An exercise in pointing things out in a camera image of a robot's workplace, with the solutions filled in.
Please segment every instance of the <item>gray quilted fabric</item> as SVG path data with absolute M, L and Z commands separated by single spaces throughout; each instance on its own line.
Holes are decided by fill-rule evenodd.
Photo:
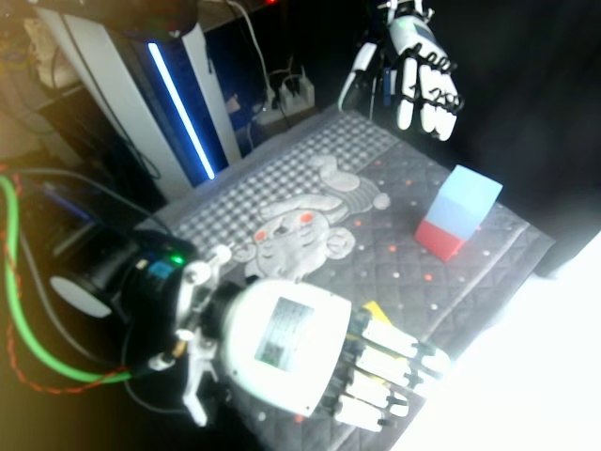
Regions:
M 386 210 L 351 214 L 341 226 L 355 238 L 345 258 L 328 260 L 305 280 L 360 306 L 377 301 L 391 321 L 456 357 L 494 318 L 551 244 L 551 240 L 502 205 L 448 263 L 413 239 L 448 171 L 386 131 L 356 115 L 329 114 L 308 135 L 261 163 L 238 172 L 207 200 L 180 213 L 177 234 L 201 253 L 217 243 L 241 243 L 261 224 L 258 211 L 299 194 L 323 194 L 314 155 L 334 155 L 342 170 L 372 180 L 389 195 Z M 240 282 L 243 265 L 227 277 Z M 329 418 L 297 423 L 239 390 L 233 402 L 267 449 L 284 451 L 387 450 L 423 405 L 411 397 L 408 418 L 375 434 Z

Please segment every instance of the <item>green led light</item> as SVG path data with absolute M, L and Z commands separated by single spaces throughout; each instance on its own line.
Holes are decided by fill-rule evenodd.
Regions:
M 183 265 L 186 262 L 186 260 L 184 260 L 180 256 L 171 256 L 170 258 L 171 258 L 171 261 L 173 261 L 177 265 Z

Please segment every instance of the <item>robotic arm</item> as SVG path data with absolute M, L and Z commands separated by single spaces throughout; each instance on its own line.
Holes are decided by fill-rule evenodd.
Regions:
M 208 421 L 197 394 L 206 373 L 280 409 L 380 431 L 408 414 L 401 391 L 426 397 L 449 364 L 443 351 L 321 288 L 262 279 L 223 289 L 231 253 L 213 254 L 184 269 L 177 302 L 176 336 L 189 356 L 183 402 L 198 426 Z
M 434 14 L 424 11 L 422 0 L 389 0 L 386 8 L 387 33 L 384 42 L 366 42 L 355 57 L 353 68 L 338 99 L 342 111 L 356 97 L 353 90 L 372 81 L 372 108 L 378 81 L 385 103 L 396 97 L 396 124 L 407 130 L 418 109 L 424 132 L 446 141 L 456 115 L 463 106 L 451 78 L 455 69 L 437 43 L 428 23 Z

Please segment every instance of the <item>bear's red cheek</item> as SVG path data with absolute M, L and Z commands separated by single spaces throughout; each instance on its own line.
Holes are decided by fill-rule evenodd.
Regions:
M 313 214 L 311 213 L 304 213 L 301 217 L 300 217 L 300 221 L 302 223 L 310 223 L 311 221 L 313 221 Z

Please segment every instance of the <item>glowing white light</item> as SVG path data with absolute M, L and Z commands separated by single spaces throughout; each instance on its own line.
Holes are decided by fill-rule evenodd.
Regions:
M 162 59 L 162 55 L 161 55 L 161 51 L 159 51 L 159 47 L 155 43 L 149 43 L 148 50 L 150 51 L 150 54 L 152 54 L 154 63 L 157 65 L 157 69 L 159 70 L 159 73 L 161 74 L 162 81 L 165 83 L 165 86 L 167 87 L 167 91 L 169 91 L 169 96 L 171 96 L 171 100 L 173 101 L 173 104 L 176 106 L 177 113 L 179 114 L 179 118 L 181 119 L 181 122 L 184 124 L 186 132 L 190 136 L 190 139 L 192 141 L 194 149 L 196 150 L 196 153 L 198 154 L 198 158 L 200 158 L 200 163 L 202 163 L 203 167 L 205 168 L 208 178 L 211 180 L 215 179 L 215 173 L 213 172 L 213 168 L 210 167 L 210 163 L 208 162 L 207 154 L 205 153 L 205 150 L 203 149 L 202 145 L 200 144 L 200 140 L 198 139 L 198 135 L 196 134 L 196 131 L 194 130 L 192 122 L 190 121 L 190 117 L 188 116 L 188 113 L 186 112 L 186 108 L 184 107 L 184 104 L 181 101 L 179 93 L 177 93 L 176 86 L 173 83 L 173 79 L 171 78 L 171 74 L 169 73 L 167 66 L 165 66 L 165 62 Z

